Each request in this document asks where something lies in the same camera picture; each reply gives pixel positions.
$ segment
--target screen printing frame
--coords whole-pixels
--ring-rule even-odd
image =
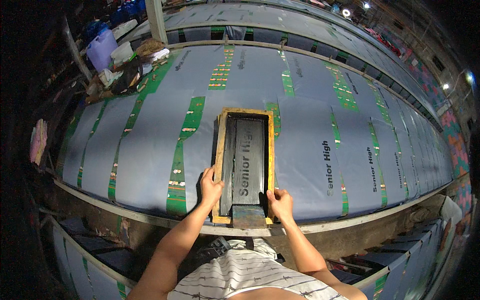
[[[223,154],[225,151],[225,137],[227,133],[227,118],[229,114],[243,114],[247,116],[262,115],[268,117],[268,179],[267,189],[273,190],[275,184],[275,133],[273,125],[273,112],[269,110],[250,109],[250,108],[223,108],[222,114],[218,116],[218,139],[216,144],[215,157],[215,176],[214,182],[218,183],[222,180],[223,173]],[[268,214],[265,222],[273,224],[274,215],[268,205]],[[218,201],[212,209],[212,223],[232,224],[232,218],[229,216],[220,216],[220,201]]]

